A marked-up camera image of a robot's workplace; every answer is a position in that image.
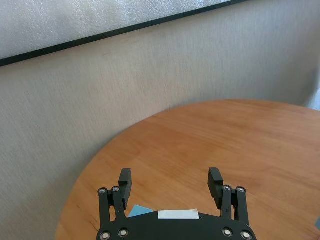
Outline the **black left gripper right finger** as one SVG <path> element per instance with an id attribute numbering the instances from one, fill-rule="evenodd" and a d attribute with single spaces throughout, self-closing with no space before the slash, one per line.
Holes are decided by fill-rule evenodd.
<path id="1" fill-rule="evenodd" d="M 235 221 L 249 221 L 246 189 L 244 187 L 232 188 L 225 185 L 224 179 L 216 167 L 209 168 L 207 184 L 211 197 L 214 199 L 217 209 L 220 210 L 222 219 L 232 220 L 233 209 Z"/>

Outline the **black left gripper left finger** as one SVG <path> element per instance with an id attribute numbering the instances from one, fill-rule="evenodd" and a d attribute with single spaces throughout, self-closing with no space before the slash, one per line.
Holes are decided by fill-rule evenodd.
<path id="1" fill-rule="evenodd" d="M 108 225 L 112 222 L 110 207 L 114 207 L 115 220 L 124 220 L 127 218 L 125 211 L 127 209 L 131 189 L 131 169 L 123 168 L 118 179 L 118 185 L 109 190 L 102 187 L 97 191 L 99 198 L 99 220 L 101 225 Z"/>

